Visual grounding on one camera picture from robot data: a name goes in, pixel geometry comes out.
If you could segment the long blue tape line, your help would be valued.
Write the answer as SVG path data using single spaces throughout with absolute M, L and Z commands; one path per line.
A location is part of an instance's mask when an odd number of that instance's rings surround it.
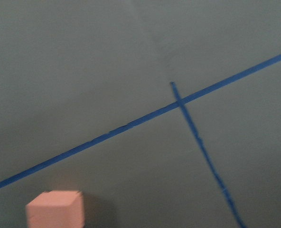
M 255 66 L 253 66 L 253 67 L 251 67 L 249 69 L 246 69 L 246 70 L 244 70 L 242 72 L 239 72 L 239 73 L 237 73 L 237 74 L 235 74 L 233 76 L 230 76 L 230 77 L 228 77 L 228 78 L 226 78 L 224 80 L 221 80 L 221 81 L 219 81 L 219 82 L 217 82 L 217 83 L 215 83 L 213 85 L 210 85 L 210 86 L 208 86 L 206 88 L 203 88 L 203 89 L 201 89 L 201 90 L 199 90 L 199 91 L 197 91 L 197 92 L 195 92 L 193 94 L 190 94 L 190 95 L 184 97 L 182 99 L 182 101 L 184 103 L 189 103 L 189 102 L 191 102 L 193 100 L 196 100 L 196 99 L 198 99 L 200 97 L 203 97 L 203 96 L 205 96 L 205 95 L 207 95 L 207 94 L 209 94 L 209 93 L 211 93 L 211 92 L 213 92 L 213 91 L 215 91 L 217 89 L 220 89 L 220 88 L 222 88 L 222 87 L 224 87 L 226 85 L 229 85 L 229 84 L 231 84 L 231 83 L 233 83 L 233 82 L 235 82 L 237 80 L 240 80 L 240 79 L 242 79 L 244 77 L 247 77 L 247 76 L 249 76 L 249 75 L 251 75 L 253 73 L 256 73 L 256 72 L 258 72 L 258 71 L 260 71 L 262 69 L 265 69 L 265 68 L 267 68 L 267 67 L 269 67 L 269 66 L 271 66 L 273 64 L 276 64 L 276 63 L 278 63 L 280 61 L 281 61 L 281 54 L 279 54 L 279 55 L 277 55 L 275 57 L 272 57 L 272 58 L 270 58 L 270 59 L 268 59 L 268 60 L 266 60 L 266 61 L 264 61 L 262 63 L 259 63 L 259 64 L 255 65 Z M 145 122 L 147 122 L 147 121 L 149 121 L 151 119 L 154 119 L 155 117 L 158 117 L 158 116 L 163 115 L 163 114 L 165 114 L 165 113 L 167 113 L 169 111 L 172 111 L 172 110 L 174 110 L 176 108 L 178 108 L 178 103 L 177 102 L 170 103 L 169 105 L 167 105 L 167 106 L 165 106 L 163 108 L 160 108 L 158 110 L 155 110 L 155 111 L 153 111 L 153 112 L 151 112 L 149 114 L 146 114 L 146 115 L 144 115 L 144 116 L 142 116 L 142 117 L 140 117 L 138 119 L 135 119 L 135 120 L 129 122 L 128 124 L 124 125 L 124 126 L 120 126 L 120 127 L 116 128 L 116 129 L 113 129 L 113 130 L 111 130 L 108 133 L 102 134 L 102 135 L 92 139 L 91 141 L 85 142 L 85 143 L 83 143 L 83 144 L 81 144 L 79 146 L 76 146 L 76 147 L 74 147 L 74 148 L 72 148 L 72 149 L 70 149 L 70 150 L 68 150 L 68 151 L 66 151 L 64 153 L 61 153 L 61 154 L 59 154 L 59 155 L 57 155 L 57 156 L 55 156 L 53 158 L 50 158 L 50 159 L 48 159 L 48 160 L 46 160 L 44 162 L 41 162 L 41 163 L 39 163 L 39 164 L 29 168 L 29 169 L 26 169 L 26 170 L 24 170 L 24 171 L 22 171 L 22 172 L 20 172 L 18 174 L 15 174 L 15 175 L 13 175 L 13 176 L 11 176 L 9 178 L 6 178 L 6 179 L 0 181 L 0 189 L 4 188 L 4 187 L 6 187 L 6 186 L 8 186 L 8 185 L 10 185 L 10 184 L 12 184 L 14 182 L 17 182 L 17 181 L 19 181 L 19 180 L 21 180 L 21 179 L 23 179 L 23 178 L 25 178 L 25 177 L 27 177 L 29 175 L 32 175 L 32 174 L 34 174 L 34 173 L 36 173 L 36 172 L 38 172 L 40 170 L 43 170 L 43 169 L 45 169 L 45 168 L 47 168 L 47 167 L 49 167 L 49 166 L 51 166 L 51 165 L 53 165 L 53 164 L 55 164 L 57 162 L 60 162 L 60 161 L 62 161 L 64 159 L 68 158 L 68 157 L 71 157 L 71 156 L 73 156 L 73 155 L 75 155 L 75 154 L 77 154 L 77 153 L 79 153 L 79 152 L 81 152 L 81 151 L 83 151 L 85 149 L 88 149 L 88 148 L 90 148 L 92 146 L 95 146 L 95 145 L 97 145 L 97 144 L 99 144 L 99 143 L 101 143 L 101 142 L 103 142 L 103 141 L 105 141 L 107 139 L 110 139 L 110 138 L 112 138 L 112 137 L 114 137 L 116 135 L 119 135 L 119 134 L 121 134 L 121 133 L 123 133 L 123 132 L 125 132 L 125 131 L 127 131 L 127 130 L 129 130 L 131 128 L 134 128 L 134 127 L 136 127 L 138 125 L 141 125 L 141 124 L 143 124 L 143 123 L 145 123 Z

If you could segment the pink foam block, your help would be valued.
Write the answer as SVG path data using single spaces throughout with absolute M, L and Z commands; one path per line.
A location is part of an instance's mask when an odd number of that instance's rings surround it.
M 26 205 L 29 228 L 83 228 L 84 199 L 80 191 L 45 191 Z

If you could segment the middle blue tape line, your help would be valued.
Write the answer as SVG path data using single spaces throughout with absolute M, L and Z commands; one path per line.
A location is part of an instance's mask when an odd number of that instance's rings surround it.
M 221 190 L 221 193 L 223 194 L 224 199 L 226 200 L 226 203 L 227 203 L 236 223 L 238 224 L 238 226 L 240 228 L 246 228 L 247 226 L 244 223 L 244 221 L 242 220 L 241 216 L 239 215 L 239 212 L 238 212 L 238 210 L 235 206 L 234 200 L 232 199 L 229 190 L 227 189 L 225 183 L 223 182 L 222 178 L 220 177 L 217 170 L 215 169 L 214 164 L 212 163 L 212 160 L 209 156 L 209 153 L 205 148 L 204 142 L 203 142 L 202 138 L 200 137 L 199 132 L 197 130 L 197 127 L 196 127 L 195 123 L 193 122 L 192 117 L 191 117 L 188 109 L 185 106 L 185 103 L 183 102 L 183 100 L 182 100 L 182 98 L 179 94 L 179 91 L 177 89 L 177 86 L 176 86 L 175 82 L 170 82 L 170 85 L 171 85 L 174 97 L 176 99 L 176 102 L 178 103 L 178 106 L 181 109 L 181 112 L 182 112 L 182 114 L 183 114 L 183 116 L 184 116 L 190 130 L 191 130 L 191 133 L 193 134 L 193 136 L 194 136 L 194 138 L 197 142 L 197 145 L 199 146 L 199 148 L 200 148 L 200 150 L 203 154 L 203 157 L 204 157 L 204 159 L 205 159 L 205 161 L 206 161 L 215 181 L 217 182 L 217 184 L 218 184 L 218 186 Z

